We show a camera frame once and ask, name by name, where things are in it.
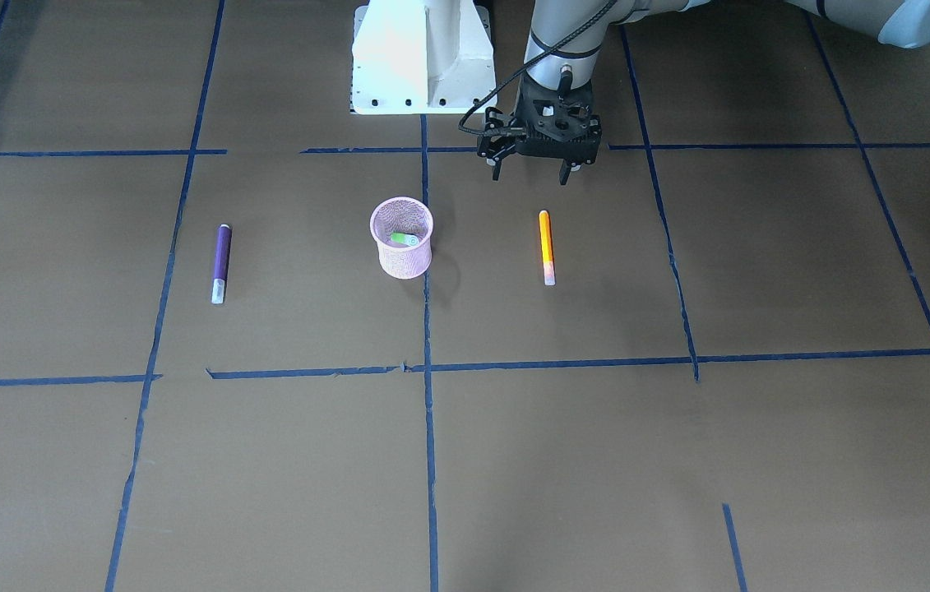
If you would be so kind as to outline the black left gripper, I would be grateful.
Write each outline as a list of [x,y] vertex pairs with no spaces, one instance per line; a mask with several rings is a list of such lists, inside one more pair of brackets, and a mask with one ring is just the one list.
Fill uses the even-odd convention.
[[593,84],[586,82],[562,96],[558,89],[521,79],[514,111],[487,108],[483,131],[491,135],[479,138],[477,155],[488,159],[495,183],[501,179],[503,160],[521,155],[562,161],[559,184],[567,185],[571,173],[599,156],[601,123],[594,113]]

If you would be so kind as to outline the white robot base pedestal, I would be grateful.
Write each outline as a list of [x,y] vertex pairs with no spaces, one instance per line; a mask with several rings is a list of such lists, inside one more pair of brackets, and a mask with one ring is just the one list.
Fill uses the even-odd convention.
[[368,1],[354,11],[349,108],[363,116],[467,113],[496,86],[479,1]]

